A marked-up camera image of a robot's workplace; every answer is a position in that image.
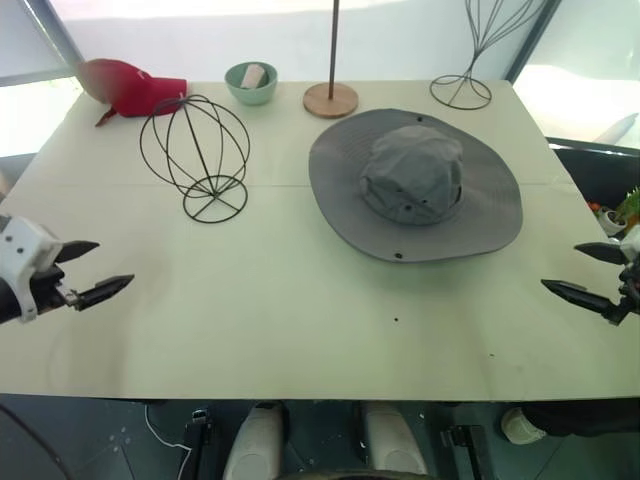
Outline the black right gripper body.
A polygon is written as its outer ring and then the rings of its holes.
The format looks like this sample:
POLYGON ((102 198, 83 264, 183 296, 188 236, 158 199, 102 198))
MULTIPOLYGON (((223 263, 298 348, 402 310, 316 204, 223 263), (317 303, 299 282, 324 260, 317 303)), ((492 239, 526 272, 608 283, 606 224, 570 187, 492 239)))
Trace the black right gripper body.
POLYGON ((618 326, 629 313, 639 314, 639 265, 629 264, 619 275, 620 301, 610 312, 608 321, 618 326))

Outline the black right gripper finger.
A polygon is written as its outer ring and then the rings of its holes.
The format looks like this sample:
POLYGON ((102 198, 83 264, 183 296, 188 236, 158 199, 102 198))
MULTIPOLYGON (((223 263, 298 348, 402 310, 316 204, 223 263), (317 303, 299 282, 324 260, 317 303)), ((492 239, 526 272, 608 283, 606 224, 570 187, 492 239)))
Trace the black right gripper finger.
POLYGON ((608 314, 614 307, 608 298, 593 294, 579 285, 549 279, 542 279, 541 283, 563 300, 601 315, 608 314))
POLYGON ((617 244, 588 242, 574 246, 574 249, 596 260, 610 264, 627 264, 628 259, 617 244))

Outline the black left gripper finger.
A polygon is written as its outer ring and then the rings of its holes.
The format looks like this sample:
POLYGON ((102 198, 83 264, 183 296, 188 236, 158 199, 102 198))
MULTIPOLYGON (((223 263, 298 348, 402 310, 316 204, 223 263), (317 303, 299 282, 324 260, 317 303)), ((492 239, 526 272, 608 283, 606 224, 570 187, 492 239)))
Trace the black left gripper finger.
POLYGON ((55 257, 55 263, 65 263, 82 257, 88 252, 99 247, 100 244, 87 240, 74 240, 65 242, 58 255, 55 257))
POLYGON ((74 308, 77 311, 83 311, 109 300, 126 288, 134 278, 134 274, 117 275, 98 282, 93 288, 77 294, 74 308))

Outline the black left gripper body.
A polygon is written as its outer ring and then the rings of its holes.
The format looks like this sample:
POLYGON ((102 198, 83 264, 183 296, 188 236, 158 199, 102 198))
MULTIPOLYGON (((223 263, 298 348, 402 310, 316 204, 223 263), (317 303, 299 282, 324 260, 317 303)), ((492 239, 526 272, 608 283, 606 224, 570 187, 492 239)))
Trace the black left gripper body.
POLYGON ((63 306, 78 309, 79 297, 74 290, 63 284, 65 273, 58 266, 35 272, 30 280, 30 291, 36 304, 38 315, 63 306))

